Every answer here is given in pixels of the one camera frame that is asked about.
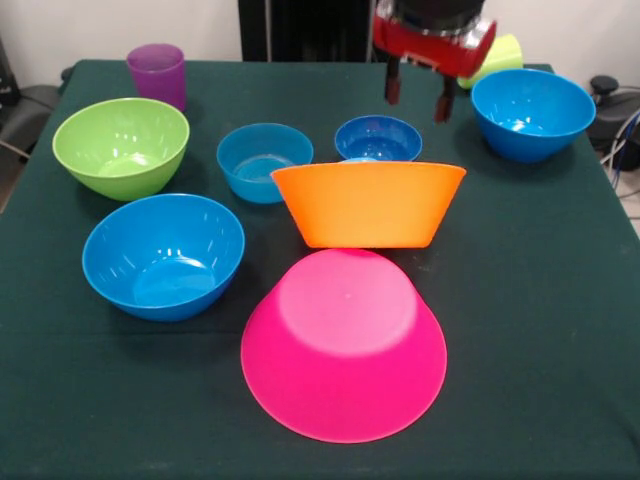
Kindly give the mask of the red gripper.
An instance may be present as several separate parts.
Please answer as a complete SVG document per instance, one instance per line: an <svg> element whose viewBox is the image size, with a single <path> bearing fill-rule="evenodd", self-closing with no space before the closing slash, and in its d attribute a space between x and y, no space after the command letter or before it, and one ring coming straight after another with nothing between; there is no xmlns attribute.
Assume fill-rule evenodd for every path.
<svg viewBox="0 0 640 480"><path fill-rule="evenodd" d="M494 42L497 23L479 19L472 28L454 36L423 34L391 18L375 14L375 45L389 54L385 76L385 100L399 101L401 79L400 58L408 57L443 74L443 90L434 112L435 123L447 123L455 100L456 79L473 76L483 64Z"/></svg>

